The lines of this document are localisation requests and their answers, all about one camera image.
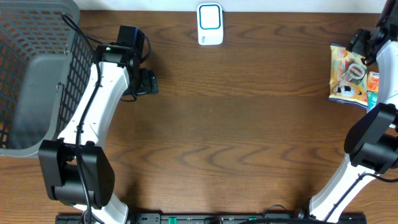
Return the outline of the dark green round-label packet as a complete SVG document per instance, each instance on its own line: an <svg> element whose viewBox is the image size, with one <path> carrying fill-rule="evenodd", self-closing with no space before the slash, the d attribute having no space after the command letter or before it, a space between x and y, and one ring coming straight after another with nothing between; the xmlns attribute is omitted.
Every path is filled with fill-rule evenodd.
<svg viewBox="0 0 398 224"><path fill-rule="evenodd" d="M342 75L342 79L354 85L359 85L365 77L367 70L358 63L351 62Z"/></svg>

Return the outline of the large yellow snack bag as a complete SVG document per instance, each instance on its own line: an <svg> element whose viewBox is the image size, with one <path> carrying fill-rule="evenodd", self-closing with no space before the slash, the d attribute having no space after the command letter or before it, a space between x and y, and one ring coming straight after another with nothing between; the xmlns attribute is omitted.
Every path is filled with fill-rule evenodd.
<svg viewBox="0 0 398 224"><path fill-rule="evenodd" d="M344 46L331 44L330 95L329 101L355 105L366 109L367 66L363 56L347 51Z"/></svg>

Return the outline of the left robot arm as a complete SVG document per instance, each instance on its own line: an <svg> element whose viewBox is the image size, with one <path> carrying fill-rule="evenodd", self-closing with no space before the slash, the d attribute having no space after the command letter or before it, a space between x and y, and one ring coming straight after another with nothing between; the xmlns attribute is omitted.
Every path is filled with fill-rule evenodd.
<svg viewBox="0 0 398 224"><path fill-rule="evenodd" d="M42 141L38 156L47 195L82 210L82 223L126 223L128 206L114 193L115 174L104 145L116 107L126 95L159 92L154 71L142 68L149 38L121 26L118 38L93 53L90 80L71 120L56 140Z"/></svg>

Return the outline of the green white packet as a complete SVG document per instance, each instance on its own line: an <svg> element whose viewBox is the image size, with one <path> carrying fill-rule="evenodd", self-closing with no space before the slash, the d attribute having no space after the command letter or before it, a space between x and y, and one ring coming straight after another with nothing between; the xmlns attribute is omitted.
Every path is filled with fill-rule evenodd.
<svg viewBox="0 0 398 224"><path fill-rule="evenodd" d="M368 107L366 112L370 112L376 105L378 99L378 93L375 91L367 91Z"/></svg>

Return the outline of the orange small packet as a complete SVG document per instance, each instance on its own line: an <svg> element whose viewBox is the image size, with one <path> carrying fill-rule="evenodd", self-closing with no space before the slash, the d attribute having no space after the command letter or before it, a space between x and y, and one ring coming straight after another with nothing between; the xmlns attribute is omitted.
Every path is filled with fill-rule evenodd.
<svg viewBox="0 0 398 224"><path fill-rule="evenodd" d="M368 72L367 90L371 92L379 91L379 74L377 72Z"/></svg>

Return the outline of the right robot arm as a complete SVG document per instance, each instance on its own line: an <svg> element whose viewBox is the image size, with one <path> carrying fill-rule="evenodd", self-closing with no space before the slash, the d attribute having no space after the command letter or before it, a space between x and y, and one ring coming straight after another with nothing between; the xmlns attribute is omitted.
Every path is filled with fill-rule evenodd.
<svg viewBox="0 0 398 224"><path fill-rule="evenodd" d="M343 210L374 179L397 168L397 0L386 1L376 28L358 29L347 50L363 56L362 63L377 63L379 91L375 107L348 132L345 156L338 170L308 206L308 217L337 223Z"/></svg>

